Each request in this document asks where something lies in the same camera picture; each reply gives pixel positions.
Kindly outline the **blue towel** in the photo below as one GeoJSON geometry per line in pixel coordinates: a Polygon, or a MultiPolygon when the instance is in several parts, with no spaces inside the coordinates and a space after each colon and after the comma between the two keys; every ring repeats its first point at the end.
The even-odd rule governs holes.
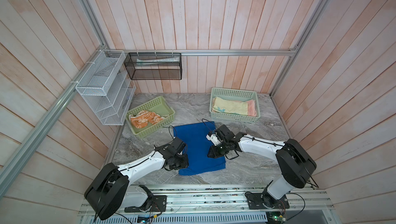
{"type": "Polygon", "coordinates": [[[215,128],[213,122],[207,121],[174,127],[176,137],[187,144],[189,163],[187,168],[179,170],[179,175],[194,176],[226,168],[224,157],[213,159],[207,156],[212,142],[206,138],[206,135],[215,128]]]}

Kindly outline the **pale yellow teal towel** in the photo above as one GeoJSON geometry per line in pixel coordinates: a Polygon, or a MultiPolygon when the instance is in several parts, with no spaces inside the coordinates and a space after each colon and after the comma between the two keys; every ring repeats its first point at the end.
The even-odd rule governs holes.
{"type": "Polygon", "coordinates": [[[249,101],[226,100],[220,97],[215,97],[212,100],[211,110],[212,112],[219,113],[248,115],[249,101]]]}

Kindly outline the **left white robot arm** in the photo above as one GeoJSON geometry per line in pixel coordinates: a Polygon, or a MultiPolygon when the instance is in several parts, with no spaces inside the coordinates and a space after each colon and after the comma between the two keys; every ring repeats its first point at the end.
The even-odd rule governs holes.
{"type": "Polygon", "coordinates": [[[154,195],[145,185],[134,185],[151,172],[179,170],[188,167],[187,144],[179,138],[155,147],[149,155],[122,165],[106,164],[87,190],[84,198],[95,212],[95,219],[106,220],[120,208],[150,211],[154,195]]]}

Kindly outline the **pink towel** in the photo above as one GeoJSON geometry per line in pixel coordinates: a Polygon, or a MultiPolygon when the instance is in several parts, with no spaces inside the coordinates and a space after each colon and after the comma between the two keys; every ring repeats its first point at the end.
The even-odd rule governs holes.
{"type": "Polygon", "coordinates": [[[248,116],[256,117],[257,116],[256,101],[251,99],[248,100],[246,103],[247,103],[248,116]]]}

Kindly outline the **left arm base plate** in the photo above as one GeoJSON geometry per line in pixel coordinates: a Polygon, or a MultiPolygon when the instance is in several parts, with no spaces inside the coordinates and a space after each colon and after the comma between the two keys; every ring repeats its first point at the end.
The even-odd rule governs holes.
{"type": "Polygon", "coordinates": [[[167,205],[166,195],[149,196],[142,206],[130,206],[124,209],[125,213],[140,213],[140,212],[164,212],[167,205]]]}

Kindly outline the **orange patterned towel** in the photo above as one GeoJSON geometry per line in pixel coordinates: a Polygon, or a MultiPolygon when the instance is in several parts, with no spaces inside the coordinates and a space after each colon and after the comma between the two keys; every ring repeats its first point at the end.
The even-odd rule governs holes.
{"type": "Polygon", "coordinates": [[[165,117],[148,110],[142,110],[136,115],[131,114],[128,118],[132,126],[137,129],[145,128],[148,124],[155,125],[165,119],[165,117]]]}

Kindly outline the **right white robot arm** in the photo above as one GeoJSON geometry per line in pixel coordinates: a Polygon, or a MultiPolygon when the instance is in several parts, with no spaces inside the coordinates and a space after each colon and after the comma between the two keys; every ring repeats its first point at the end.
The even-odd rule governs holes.
{"type": "Polygon", "coordinates": [[[262,193],[262,199],[267,202],[280,200],[294,188],[304,188],[317,168],[313,158],[294,139],[270,141],[241,132],[223,136],[213,131],[206,138],[212,142],[207,155],[209,158],[225,157],[233,150],[263,156],[278,163],[281,175],[271,181],[262,193]]]}

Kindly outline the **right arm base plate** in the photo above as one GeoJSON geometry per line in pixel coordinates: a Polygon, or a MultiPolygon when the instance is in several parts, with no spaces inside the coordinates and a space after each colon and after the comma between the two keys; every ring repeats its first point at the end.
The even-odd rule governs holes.
{"type": "Polygon", "coordinates": [[[250,210],[289,209],[289,201],[284,195],[281,199],[273,199],[269,194],[245,192],[250,210]]]}

